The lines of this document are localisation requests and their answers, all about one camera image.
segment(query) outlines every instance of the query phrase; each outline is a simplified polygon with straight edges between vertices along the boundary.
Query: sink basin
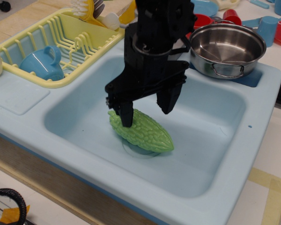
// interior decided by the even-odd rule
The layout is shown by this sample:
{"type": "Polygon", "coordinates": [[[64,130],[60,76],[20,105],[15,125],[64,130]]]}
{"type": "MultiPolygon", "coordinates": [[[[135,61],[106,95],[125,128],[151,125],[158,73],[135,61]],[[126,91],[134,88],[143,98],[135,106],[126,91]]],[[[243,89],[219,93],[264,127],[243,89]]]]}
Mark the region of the sink basin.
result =
{"type": "Polygon", "coordinates": [[[175,149],[158,154],[129,144],[109,124],[104,87],[124,68],[123,48],[120,41],[59,89],[4,71],[1,86],[16,81],[26,96],[36,89],[39,96],[16,111],[0,102],[0,133],[158,224],[226,224],[269,123],[281,72],[258,63],[246,80],[224,81],[188,69],[168,115],[156,95],[135,101],[172,137],[175,149]]]}

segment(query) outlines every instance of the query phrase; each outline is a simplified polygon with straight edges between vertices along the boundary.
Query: blue plate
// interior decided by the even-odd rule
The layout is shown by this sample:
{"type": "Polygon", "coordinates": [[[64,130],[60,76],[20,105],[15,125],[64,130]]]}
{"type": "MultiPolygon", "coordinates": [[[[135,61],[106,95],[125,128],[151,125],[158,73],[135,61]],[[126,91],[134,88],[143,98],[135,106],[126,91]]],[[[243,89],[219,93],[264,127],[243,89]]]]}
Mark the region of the blue plate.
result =
{"type": "Polygon", "coordinates": [[[203,14],[212,17],[219,11],[218,5],[209,0],[191,0],[191,2],[195,5],[193,10],[195,14],[203,14]]]}

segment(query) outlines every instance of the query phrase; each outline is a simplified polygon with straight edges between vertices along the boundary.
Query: brush bristles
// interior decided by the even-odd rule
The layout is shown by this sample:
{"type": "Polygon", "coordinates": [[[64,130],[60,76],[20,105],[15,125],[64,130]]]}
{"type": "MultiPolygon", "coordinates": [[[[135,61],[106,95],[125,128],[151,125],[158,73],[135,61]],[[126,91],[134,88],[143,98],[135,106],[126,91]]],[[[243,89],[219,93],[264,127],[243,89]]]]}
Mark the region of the brush bristles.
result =
{"type": "Polygon", "coordinates": [[[71,8],[72,8],[72,12],[74,15],[77,16],[85,16],[86,13],[88,12],[88,4],[86,3],[86,0],[72,0],[71,1],[71,8]]]}

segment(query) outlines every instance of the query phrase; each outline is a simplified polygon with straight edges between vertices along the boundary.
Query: green bitter melon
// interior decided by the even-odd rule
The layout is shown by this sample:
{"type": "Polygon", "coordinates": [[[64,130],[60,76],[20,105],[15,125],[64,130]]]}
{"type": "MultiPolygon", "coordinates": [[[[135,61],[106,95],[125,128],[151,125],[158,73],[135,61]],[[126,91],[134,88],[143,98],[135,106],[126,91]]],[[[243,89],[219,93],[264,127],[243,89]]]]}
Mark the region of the green bitter melon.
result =
{"type": "Polygon", "coordinates": [[[108,111],[109,122],[116,133],[133,145],[154,152],[166,152],[174,149],[169,133],[154,119],[134,109],[131,127],[124,127],[115,111],[108,111]]]}

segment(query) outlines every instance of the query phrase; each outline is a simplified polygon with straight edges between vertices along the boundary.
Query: pot handle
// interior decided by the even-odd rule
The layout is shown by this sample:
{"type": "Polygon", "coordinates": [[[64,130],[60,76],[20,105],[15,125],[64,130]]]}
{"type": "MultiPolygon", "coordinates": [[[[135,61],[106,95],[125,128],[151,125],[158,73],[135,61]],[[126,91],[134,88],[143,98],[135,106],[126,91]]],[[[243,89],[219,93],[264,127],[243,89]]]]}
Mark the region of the pot handle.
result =
{"type": "Polygon", "coordinates": [[[222,23],[222,22],[227,22],[227,23],[231,23],[231,24],[235,24],[234,22],[232,21],[229,21],[229,20],[214,20],[212,23],[222,23]]]}
{"type": "Polygon", "coordinates": [[[243,77],[244,76],[244,66],[241,65],[240,67],[240,75],[237,75],[237,76],[227,76],[227,75],[223,75],[223,74],[219,74],[215,67],[214,67],[215,64],[212,64],[212,69],[214,70],[214,73],[217,75],[217,76],[220,76],[220,77],[224,77],[224,78],[240,78],[240,77],[243,77]]]}

